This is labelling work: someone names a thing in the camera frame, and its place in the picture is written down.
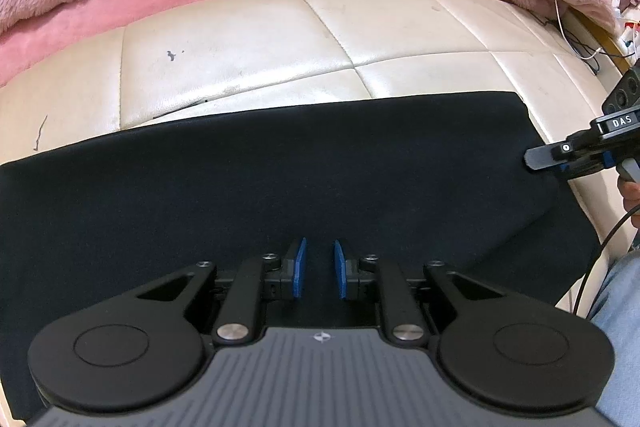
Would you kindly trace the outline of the right hand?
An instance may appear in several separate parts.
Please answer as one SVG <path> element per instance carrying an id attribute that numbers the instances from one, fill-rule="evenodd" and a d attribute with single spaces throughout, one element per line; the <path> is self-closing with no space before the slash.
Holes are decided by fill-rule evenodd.
<path id="1" fill-rule="evenodd" d="M 621 176 L 617 179 L 618 191 L 623 197 L 623 206 L 626 211 L 640 204 L 640 184 L 632 181 L 624 180 Z M 640 215 L 635 212 L 630 221 L 636 229 L 640 229 Z"/>

